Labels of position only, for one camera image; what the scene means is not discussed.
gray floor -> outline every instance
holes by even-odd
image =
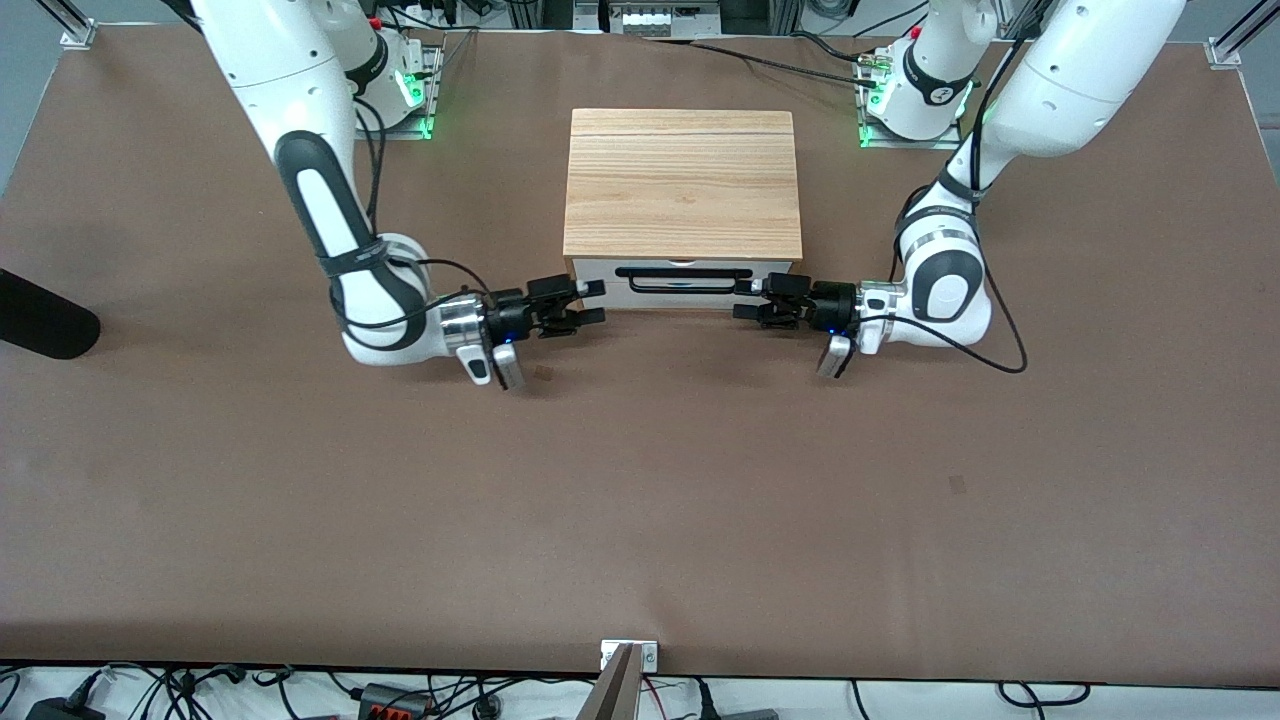
[[[1190,3],[1174,40],[1196,42],[1220,33],[1253,1]],[[914,4],[913,0],[867,0],[856,17],[846,23],[847,32]],[[159,0],[78,0],[77,5],[101,22],[177,22]],[[884,29],[899,32],[899,24],[886,26]],[[61,28],[33,0],[0,0],[0,193],[9,183],[40,99],[58,64],[60,36]],[[200,42],[195,36],[192,41]],[[1263,142],[1280,178],[1280,23],[1244,51],[1244,79]]]

small drawer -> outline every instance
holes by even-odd
[[[573,260],[581,281],[604,281],[602,297],[584,301],[586,307],[732,309],[753,299],[733,295],[733,283],[785,273],[787,260]]]

white robot link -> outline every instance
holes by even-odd
[[[925,37],[950,37],[956,46],[954,55],[964,60],[952,65],[956,68],[975,64],[977,44],[968,29],[972,15],[942,12],[961,4],[972,5],[934,0],[920,35],[922,42]],[[744,306],[735,314],[765,327],[797,327],[805,322],[829,333],[818,368],[824,377],[840,377],[854,352],[874,354],[884,342],[968,350],[965,346],[982,340],[991,322],[991,299],[983,283],[987,266],[974,220],[979,201],[1015,158],[1056,158],[1092,141],[1151,69],[1184,5],[1185,0],[1064,0],[991,111],[979,119],[937,179],[904,206],[895,228],[895,252],[904,268],[901,281],[815,283],[810,288],[809,278],[803,275],[771,275],[737,288],[741,295],[759,295],[769,302],[758,309]],[[943,18],[964,23],[966,29],[931,35]],[[946,65],[948,53],[946,44],[932,46],[929,61],[933,67]],[[1010,63],[1012,54],[1004,63]],[[929,124],[942,132],[947,119],[943,115],[940,110],[934,117],[933,109],[925,109],[922,117],[929,117],[928,123],[904,123]],[[1025,368],[1025,363],[1018,369],[987,363],[1006,372]]]
[[[568,275],[532,281],[527,296],[481,287],[436,297],[426,265],[452,263],[403,234],[375,233],[352,173],[356,104],[366,127],[390,127],[420,106],[419,41],[375,31],[356,0],[192,0],[187,17],[280,173],[357,361],[454,356],[476,384],[497,375],[512,387],[524,382],[512,342],[604,319],[567,309],[604,292]]]

red wire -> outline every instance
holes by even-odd
[[[667,710],[662,706],[662,698],[658,697],[658,688],[653,687],[653,680],[649,678],[644,679],[644,684],[649,685],[649,696],[653,697],[654,705],[658,706],[658,715],[662,715],[662,720],[667,720]]]

white drawer front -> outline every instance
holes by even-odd
[[[584,300],[586,307],[668,307],[668,309],[732,309],[735,304],[758,304],[758,299],[737,295],[680,293],[680,292],[635,292],[627,277],[620,277],[618,269],[636,269],[640,274],[635,283],[643,288],[673,290],[692,287],[733,287],[732,278],[712,277],[658,277],[664,270],[682,270],[696,275],[699,270],[745,270],[750,273],[742,279],[762,278],[769,273],[786,273],[791,268],[787,260],[600,260],[576,259],[573,273],[581,281],[604,281],[608,290],[603,297]],[[654,277],[645,270],[657,270]]]

